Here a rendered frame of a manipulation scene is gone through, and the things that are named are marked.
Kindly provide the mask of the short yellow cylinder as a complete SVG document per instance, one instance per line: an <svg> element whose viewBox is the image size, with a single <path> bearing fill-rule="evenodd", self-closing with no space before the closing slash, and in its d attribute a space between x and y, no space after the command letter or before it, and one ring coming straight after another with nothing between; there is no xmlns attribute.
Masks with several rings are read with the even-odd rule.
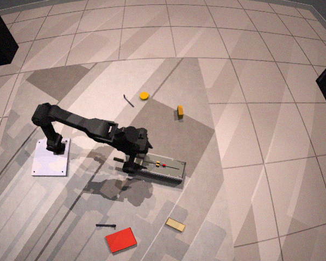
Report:
<svg viewBox="0 0 326 261"><path fill-rule="evenodd" d="M140 99L141 99L142 101L146 101L146 100L148 100L148 93L146 93L146 92L142 92L142 93L140 93Z"/></svg>

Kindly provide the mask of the red flat rectangular block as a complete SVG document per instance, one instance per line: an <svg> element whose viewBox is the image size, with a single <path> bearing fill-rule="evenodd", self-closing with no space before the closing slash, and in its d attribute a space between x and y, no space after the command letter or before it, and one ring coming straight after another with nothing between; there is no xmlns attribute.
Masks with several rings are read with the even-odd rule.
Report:
<svg viewBox="0 0 326 261"><path fill-rule="evenodd" d="M130 227L106 236L106 240L112 253L137 244Z"/></svg>

